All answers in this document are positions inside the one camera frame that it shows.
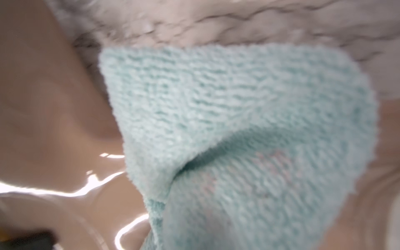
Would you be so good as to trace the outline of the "mint green fluffy cloth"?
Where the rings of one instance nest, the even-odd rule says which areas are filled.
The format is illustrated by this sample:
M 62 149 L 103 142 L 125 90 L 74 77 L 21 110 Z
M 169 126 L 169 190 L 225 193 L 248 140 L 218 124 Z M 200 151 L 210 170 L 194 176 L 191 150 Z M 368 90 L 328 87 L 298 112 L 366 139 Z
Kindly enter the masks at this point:
M 333 48 L 115 47 L 99 68 L 144 250 L 315 250 L 374 157 L 375 93 Z

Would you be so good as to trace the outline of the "beige rubber boot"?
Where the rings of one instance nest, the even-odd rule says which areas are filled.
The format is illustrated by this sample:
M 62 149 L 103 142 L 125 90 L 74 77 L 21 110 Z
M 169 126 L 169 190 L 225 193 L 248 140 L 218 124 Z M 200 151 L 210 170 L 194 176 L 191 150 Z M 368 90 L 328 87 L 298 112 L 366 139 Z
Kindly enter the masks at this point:
M 377 159 L 321 248 L 399 249 L 399 1 L 1 1 L 1 239 L 48 230 L 57 250 L 140 249 L 148 215 L 99 51 L 253 42 L 339 47 L 371 75 Z

